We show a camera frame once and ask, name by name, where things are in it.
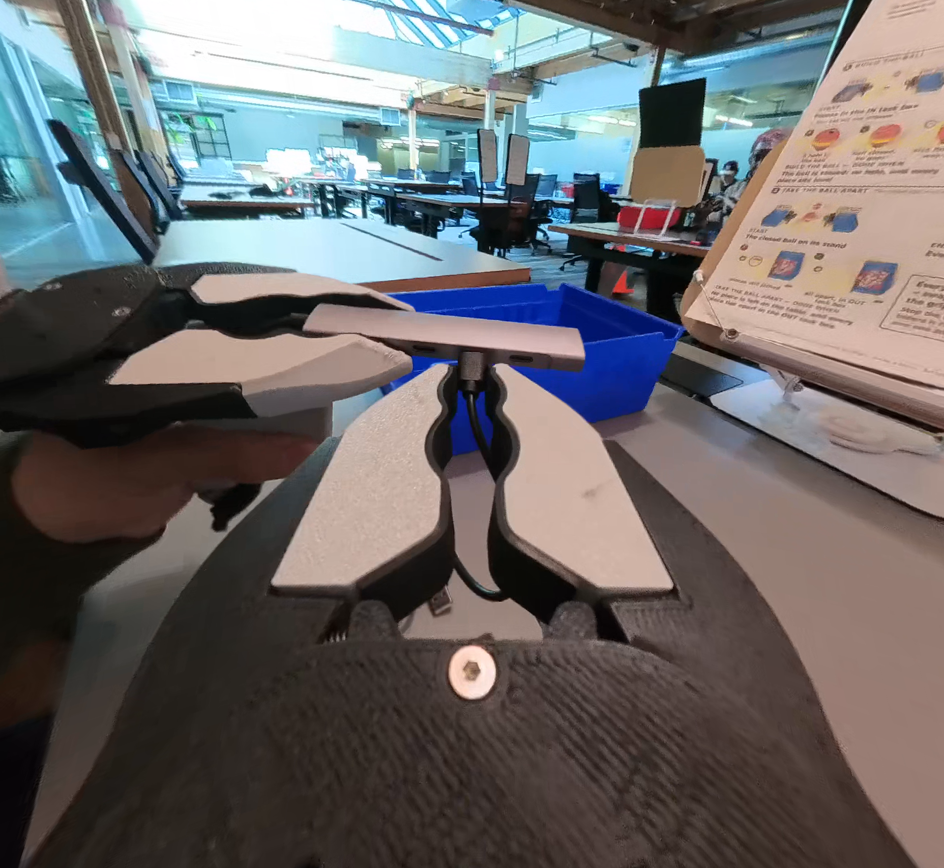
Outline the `small red bin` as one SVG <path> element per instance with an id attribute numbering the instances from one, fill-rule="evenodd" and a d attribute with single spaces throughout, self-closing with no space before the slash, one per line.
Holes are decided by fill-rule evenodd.
<path id="1" fill-rule="evenodd" d="M 617 222 L 621 229 L 631 232 L 662 233 L 676 229 L 686 212 L 686 208 L 672 204 L 630 203 L 620 208 Z"/>

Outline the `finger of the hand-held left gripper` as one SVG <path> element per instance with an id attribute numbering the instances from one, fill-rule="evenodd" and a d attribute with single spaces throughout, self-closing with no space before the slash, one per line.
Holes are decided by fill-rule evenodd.
<path id="1" fill-rule="evenodd" d="M 239 339 L 183 330 L 130 356 L 110 386 L 237 385 L 257 417 L 327 406 L 409 374 L 409 355 L 359 335 Z"/>
<path id="2" fill-rule="evenodd" d="M 366 286 L 303 272 L 205 274 L 190 296 L 192 319 L 228 334 L 301 331 L 320 305 L 413 311 Z"/>

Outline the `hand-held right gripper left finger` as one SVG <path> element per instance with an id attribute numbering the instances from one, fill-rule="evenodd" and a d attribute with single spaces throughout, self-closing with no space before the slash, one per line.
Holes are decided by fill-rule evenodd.
<path id="1" fill-rule="evenodd" d="M 453 366 L 434 364 L 341 437 L 272 577 L 277 594 L 382 602 L 405 618 L 453 573 Z"/>

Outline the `black office chair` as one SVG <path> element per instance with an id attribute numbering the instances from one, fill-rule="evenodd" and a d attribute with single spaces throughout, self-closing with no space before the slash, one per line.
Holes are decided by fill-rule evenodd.
<path id="1" fill-rule="evenodd" d="M 478 225 L 470 235 L 479 252 L 505 258 L 509 250 L 529 244 L 529 222 L 540 179 L 539 174 L 527 174 L 522 185 L 506 185 L 499 205 L 478 212 Z"/>

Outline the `black flat monitor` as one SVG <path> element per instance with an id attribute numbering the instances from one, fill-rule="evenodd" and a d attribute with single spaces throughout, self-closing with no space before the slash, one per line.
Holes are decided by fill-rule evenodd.
<path id="1" fill-rule="evenodd" d="M 112 188 L 111 181 L 98 166 L 85 141 L 58 119 L 48 119 L 46 125 L 65 154 L 73 181 L 94 197 L 138 257 L 146 265 L 153 265 L 158 253 L 156 242 L 128 207 L 122 194 Z"/>

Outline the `large grey-topped desk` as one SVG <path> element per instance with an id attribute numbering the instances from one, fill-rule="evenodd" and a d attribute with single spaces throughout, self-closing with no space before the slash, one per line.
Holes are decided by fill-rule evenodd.
<path id="1" fill-rule="evenodd" d="M 231 262 L 282 268 L 386 293 L 526 284 L 530 268 L 404 228 L 337 219 L 181 221 L 157 267 Z"/>

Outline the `person's left hand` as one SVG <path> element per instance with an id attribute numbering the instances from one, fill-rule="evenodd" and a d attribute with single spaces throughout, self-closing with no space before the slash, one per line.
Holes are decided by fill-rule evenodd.
<path id="1" fill-rule="evenodd" d="M 11 492 L 26 519 L 52 540 L 140 540 L 162 532 L 201 492 L 285 478 L 318 444 L 300 435 L 200 426 L 95 449 L 40 434 L 15 463 Z"/>

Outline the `black panel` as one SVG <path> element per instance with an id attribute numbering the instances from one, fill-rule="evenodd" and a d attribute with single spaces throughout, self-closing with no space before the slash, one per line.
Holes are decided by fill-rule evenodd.
<path id="1" fill-rule="evenodd" d="M 701 145 L 705 96 L 704 77 L 641 89 L 638 149 Z"/>

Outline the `rose metal USB hub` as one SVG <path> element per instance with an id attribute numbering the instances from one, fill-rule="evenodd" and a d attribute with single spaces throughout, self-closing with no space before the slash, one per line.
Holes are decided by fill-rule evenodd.
<path id="1" fill-rule="evenodd" d="M 302 330 L 313 336 L 359 335 L 420 357 L 458 359 L 478 353 L 488 366 L 578 372 L 585 363 L 577 329 L 545 324 L 321 304 Z"/>

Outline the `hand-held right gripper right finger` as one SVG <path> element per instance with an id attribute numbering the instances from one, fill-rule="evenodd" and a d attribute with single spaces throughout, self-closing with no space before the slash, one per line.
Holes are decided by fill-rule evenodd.
<path id="1" fill-rule="evenodd" d="M 676 583 L 596 429 L 506 365 L 491 368 L 488 565 L 540 623 L 580 603 L 676 598 Z"/>

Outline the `wooden clipboard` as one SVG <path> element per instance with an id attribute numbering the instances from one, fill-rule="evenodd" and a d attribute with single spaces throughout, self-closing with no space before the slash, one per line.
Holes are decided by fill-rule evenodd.
<path id="1" fill-rule="evenodd" d="M 903 420 L 942 431 L 942 390 L 858 366 L 790 344 L 775 343 L 746 332 L 744 320 L 726 317 L 707 296 L 705 287 L 735 242 L 746 216 L 764 191 L 787 141 L 777 144 L 758 166 L 714 245 L 682 297 L 681 322 L 699 343 L 723 354 L 796 376 L 801 382 L 873 406 Z"/>

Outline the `wooden-edged desk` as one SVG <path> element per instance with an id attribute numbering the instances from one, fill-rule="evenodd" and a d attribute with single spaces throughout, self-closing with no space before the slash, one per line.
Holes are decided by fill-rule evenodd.
<path id="1" fill-rule="evenodd" d="M 566 237 L 568 249 L 573 254 L 585 257 L 599 258 L 604 252 L 617 252 L 620 249 L 642 249 L 702 260 L 710 251 L 710 246 L 694 241 L 692 234 L 674 230 L 665 233 L 643 230 L 635 233 L 617 223 L 576 223 L 552 224 L 548 231 Z"/>

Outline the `beige board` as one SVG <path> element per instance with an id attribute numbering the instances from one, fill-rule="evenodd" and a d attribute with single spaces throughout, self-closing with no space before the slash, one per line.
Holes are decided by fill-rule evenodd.
<path id="1" fill-rule="evenodd" d="M 632 159 L 629 197 L 637 204 L 697 205 L 705 189 L 705 163 L 700 145 L 641 147 Z"/>

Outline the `person's left forearm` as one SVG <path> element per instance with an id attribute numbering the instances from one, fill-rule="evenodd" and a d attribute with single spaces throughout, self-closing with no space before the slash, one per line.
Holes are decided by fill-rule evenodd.
<path id="1" fill-rule="evenodd" d="M 91 544 L 46 537 L 14 499 L 12 477 L 26 445 L 26 437 L 2 436 L 2 730 L 55 710 L 85 594 L 163 534 Z"/>

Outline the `large blue plastic bin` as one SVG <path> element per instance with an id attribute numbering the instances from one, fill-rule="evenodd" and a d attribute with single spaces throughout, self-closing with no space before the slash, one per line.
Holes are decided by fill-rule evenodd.
<path id="1" fill-rule="evenodd" d="M 577 329 L 585 352 L 581 371 L 518 370 L 589 423 L 644 409 L 682 335 L 677 323 L 570 284 L 437 289 L 395 298 L 418 312 Z"/>

